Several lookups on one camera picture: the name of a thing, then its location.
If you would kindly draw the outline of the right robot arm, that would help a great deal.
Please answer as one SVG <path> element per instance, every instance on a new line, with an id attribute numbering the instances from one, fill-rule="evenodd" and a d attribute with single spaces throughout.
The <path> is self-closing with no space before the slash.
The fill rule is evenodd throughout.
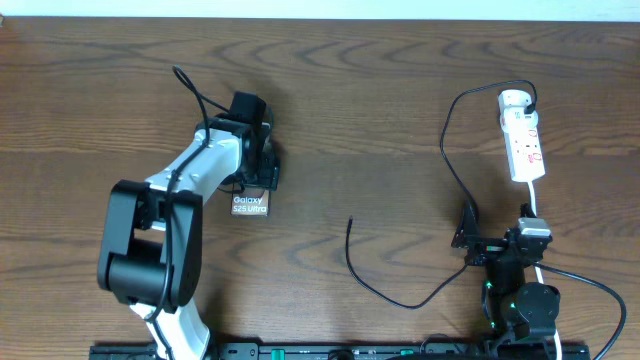
<path id="1" fill-rule="evenodd" d="M 466 265 L 485 269 L 482 307 L 492 327 L 483 341 L 486 353 L 499 356 L 524 344 L 541 348 L 555 334 L 559 290 L 525 279 L 525 269 L 542 260 L 551 242 L 550 226 L 526 204 L 516 225 L 499 238 L 482 236 L 474 207 L 464 205 L 451 246 L 467 251 Z"/>

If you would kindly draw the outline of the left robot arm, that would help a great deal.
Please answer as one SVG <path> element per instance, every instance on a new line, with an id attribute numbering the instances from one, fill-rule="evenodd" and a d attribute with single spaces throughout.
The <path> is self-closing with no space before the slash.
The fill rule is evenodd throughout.
<path id="1" fill-rule="evenodd" d="M 271 133 L 268 122 L 215 117 L 197 127 L 193 142 L 165 169 L 111 190 L 97 282 L 147 323 L 160 359 L 202 359 L 209 350 L 211 332 L 194 300 L 203 208 L 232 182 L 276 189 Z"/>

